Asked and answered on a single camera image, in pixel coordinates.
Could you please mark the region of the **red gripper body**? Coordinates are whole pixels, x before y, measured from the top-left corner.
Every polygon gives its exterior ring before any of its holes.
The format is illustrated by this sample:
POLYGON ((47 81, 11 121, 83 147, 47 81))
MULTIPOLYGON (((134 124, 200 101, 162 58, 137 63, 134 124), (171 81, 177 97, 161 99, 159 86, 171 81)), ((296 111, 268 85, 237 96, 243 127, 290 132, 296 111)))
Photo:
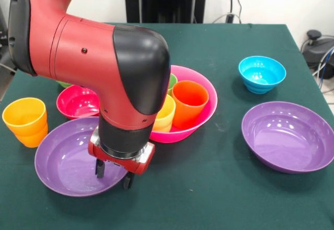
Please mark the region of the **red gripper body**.
POLYGON ((102 145, 98 131, 99 127, 97 126, 88 142, 88 153, 90 155, 104 162, 112 162, 134 174, 141 175, 146 171, 155 152, 154 144, 147 142, 138 152, 121 156, 102 145))

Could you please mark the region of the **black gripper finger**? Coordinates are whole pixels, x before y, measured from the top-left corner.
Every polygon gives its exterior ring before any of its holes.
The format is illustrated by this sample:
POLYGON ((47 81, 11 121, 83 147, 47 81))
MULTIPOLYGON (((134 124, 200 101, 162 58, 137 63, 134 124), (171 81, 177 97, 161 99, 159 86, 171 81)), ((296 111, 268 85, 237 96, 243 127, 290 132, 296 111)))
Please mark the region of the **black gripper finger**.
POLYGON ((105 162, 101 159, 96 159, 96 166, 95 166, 95 175, 98 179, 104 177, 105 172, 105 162))
POLYGON ((125 190, 131 189, 134 178, 135 178, 134 173, 127 172, 127 174, 123 178, 123 189, 125 190))

